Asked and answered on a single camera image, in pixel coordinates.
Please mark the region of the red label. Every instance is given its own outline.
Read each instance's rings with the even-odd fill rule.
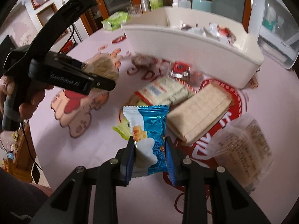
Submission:
[[[120,36],[120,37],[117,37],[115,40],[112,40],[112,44],[117,44],[117,43],[119,43],[119,42],[125,40],[126,38],[127,38],[127,37],[126,37],[126,35],[124,34],[124,35],[122,35],[122,36]]]

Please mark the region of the glass cup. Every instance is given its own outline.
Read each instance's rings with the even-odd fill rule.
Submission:
[[[130,15],[131,18],[135,18],[135,17],[140,17],[142,14],[142,10],[141,10],[141,5],[134,5],[134,6],[130,6],[127,7],[128,9],[128,13]]]

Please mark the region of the green snack package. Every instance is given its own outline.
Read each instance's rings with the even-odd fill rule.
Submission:
[[[121,27],[121,24],[126,23],[129,18],[129,14],[127,12],[116,12],[102,21],[104,30],[116,30]]]
[[[128,126],[127,120],[119,123],[117,126],[114,126],[112,129],[115,130],[117,133],[119,133],[121,135],[121,137],[127,141],[129,140],[130,136],[132,135],[132,132],[131,132],[130,127]]]

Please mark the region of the light blue container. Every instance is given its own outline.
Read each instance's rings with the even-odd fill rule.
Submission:
[[[211,13],[212,1],[211,0],[192,0],[192,9],[201,10]]]

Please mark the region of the white appliance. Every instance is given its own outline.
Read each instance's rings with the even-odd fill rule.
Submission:
[[[282,0],[251,0],[248,32],[258,39],[263,54],[285,69],[299,55],[299,26]]]

